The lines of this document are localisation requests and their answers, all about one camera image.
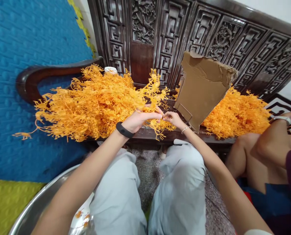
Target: blue foam mat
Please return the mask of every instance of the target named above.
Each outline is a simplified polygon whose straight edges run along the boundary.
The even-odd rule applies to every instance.
[[[0,179],[49,182],[85,153],[80,143],[35,132],[34,108],[17,94],[17,75],[31,65],[91,59],[67,0],[0,0]]]

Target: carved wooden backrest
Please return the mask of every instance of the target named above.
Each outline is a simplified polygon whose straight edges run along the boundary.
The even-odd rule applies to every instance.
[[[236,68],[234,86],[261,98],[291,80],[291,25],[228,0],[88,0],[98,52],[147,84],[151,68],[175,93],[185,50]]]

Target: silver bracelet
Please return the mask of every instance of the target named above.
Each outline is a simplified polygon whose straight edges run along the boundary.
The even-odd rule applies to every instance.
[[[188,129],[188,128],[191,128],[191,126],[186,127],[185,129],[183,129],[182,132],[181,132],[181,134],[182,134],[186,129]]]

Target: light gray pants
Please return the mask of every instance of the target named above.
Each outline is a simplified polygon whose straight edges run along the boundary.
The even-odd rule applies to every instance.
[[[205,166],[188,142],[175,139],[160,169],[166,177],[152,201],[147,227],[137,188],[136,156],[121,149],[102,177],[90,211],[97,235],[205,234]]]

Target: dried cordyceps flower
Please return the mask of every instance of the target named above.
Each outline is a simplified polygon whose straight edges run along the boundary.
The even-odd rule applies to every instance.
[[[55,94],[45,94],[43,101],[35,102],[36,130],[47,132],[55,139],[66,136],[77,142],[88,137],[107,138],[115,130],[116,123],[124,121],[135,110],[154,112],[156,106],[166,105],[164,99],[169,90],[159,90],[160,75],[156,70],[151,70],[149,83],[140,90],[133,86],[128,71],[123,77],[111,73],[102,75],[102,71],[95,65],[87,67],[82,70],[84,80],[74,78],[71,90],[58,87],[52,89]],[[151,106],[144,108],[147,101]],[[38,126],[38,121],[44,125],[43,120],[51,125]],[[176,129],[163,120],[160,123],[148,120],[145,125],[152,127],[160,138],[164,137],[163,129]],[[23,136],[25,140],[31,138],[31,133],[16,133],[14,136]]]
[[[229,138],[246,133],[262,134],[268,127],[270,113],[263,100],[247,91],[248,95],[231,87],[225,97],[202,123],[217,138]]]
[[[178,94],[180,91],[181,81],[178,84],[178,87],[175,88],[175,91],[177,92],[175,95],[172,95],[172,97],[176,100],[178,98]]]

